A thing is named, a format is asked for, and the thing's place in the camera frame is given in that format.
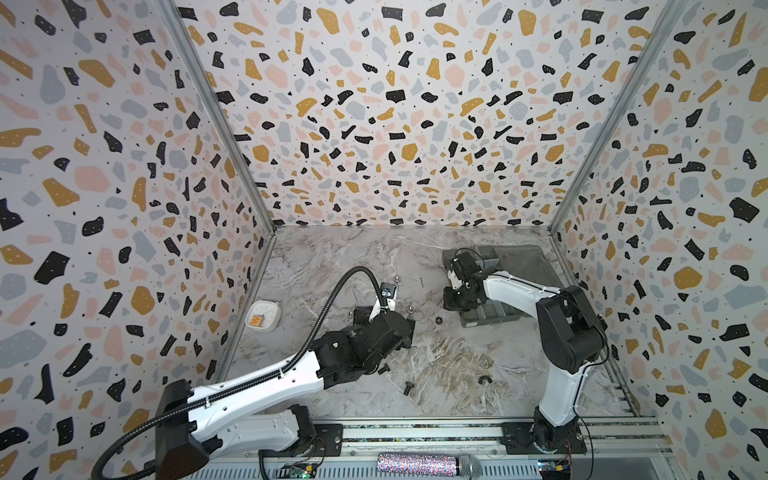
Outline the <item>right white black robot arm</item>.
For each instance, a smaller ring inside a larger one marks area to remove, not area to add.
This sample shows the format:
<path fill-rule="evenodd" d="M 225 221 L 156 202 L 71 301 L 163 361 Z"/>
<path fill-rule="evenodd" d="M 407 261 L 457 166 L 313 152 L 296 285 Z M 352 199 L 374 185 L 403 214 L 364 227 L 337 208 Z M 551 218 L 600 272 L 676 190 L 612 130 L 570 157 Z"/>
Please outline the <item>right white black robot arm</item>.
<path fill-rule="evenodd" d="M 534 448 L 556 453 L 579 431 L 576 412 L 588 370 L 600 363 L 608 348 L 602 319 L 577 285 L 558 288 L 517 277 L 468 248 L 444 257 L 450 285 L 444 308 L 471 312 L 500 302 L 538 322 L 542 350 L 549 361 L 547 383 L 530 426 L 516 426 L 504 444 L 511 449 Z"/>

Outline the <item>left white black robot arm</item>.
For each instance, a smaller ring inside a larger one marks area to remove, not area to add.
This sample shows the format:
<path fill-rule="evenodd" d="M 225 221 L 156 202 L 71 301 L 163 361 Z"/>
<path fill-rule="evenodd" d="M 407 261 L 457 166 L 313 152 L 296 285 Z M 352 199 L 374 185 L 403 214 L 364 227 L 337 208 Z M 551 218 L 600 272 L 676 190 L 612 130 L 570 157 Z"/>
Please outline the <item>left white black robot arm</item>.
<path fill-rule="evenodd" d="M 312 341 L 300 360 L 289 358 L 234 380 L 202 387 L 171 386 L 159 408 L 170 415 L 156 428 L 155 476 L 182 479 L 219 456 L 255 451 L 264 456 L 306 452 L 335 456 L 340 425 L 316 426 L 305 406 L 285 401 L 375 373 L 394 351 L 409 348 L 416 323 L 393 311 Z"/>

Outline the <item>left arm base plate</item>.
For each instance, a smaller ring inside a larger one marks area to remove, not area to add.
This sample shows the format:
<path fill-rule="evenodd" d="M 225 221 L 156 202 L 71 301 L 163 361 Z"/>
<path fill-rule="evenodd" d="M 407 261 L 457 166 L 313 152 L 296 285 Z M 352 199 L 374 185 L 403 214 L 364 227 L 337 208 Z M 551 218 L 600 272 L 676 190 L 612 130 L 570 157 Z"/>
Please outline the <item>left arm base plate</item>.
<path fill-rule="evenodd" d="M 287 452 L 290 457 L 340 457 L 344 439 L 341 423 L 314 425 L 313 433 L 301 433 Z"/>

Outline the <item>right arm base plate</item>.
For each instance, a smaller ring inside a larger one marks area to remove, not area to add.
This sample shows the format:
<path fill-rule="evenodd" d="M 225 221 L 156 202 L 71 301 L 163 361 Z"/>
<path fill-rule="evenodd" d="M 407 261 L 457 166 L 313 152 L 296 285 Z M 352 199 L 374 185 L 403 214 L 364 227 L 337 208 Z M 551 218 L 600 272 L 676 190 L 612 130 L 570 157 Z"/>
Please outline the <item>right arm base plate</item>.
<path fill-rule="evenodd" d="M 500 443 L 509 455 L 584 454 L 588 451 L 579 422 L 553 427 L 546 420 L 501 424 Z"/>

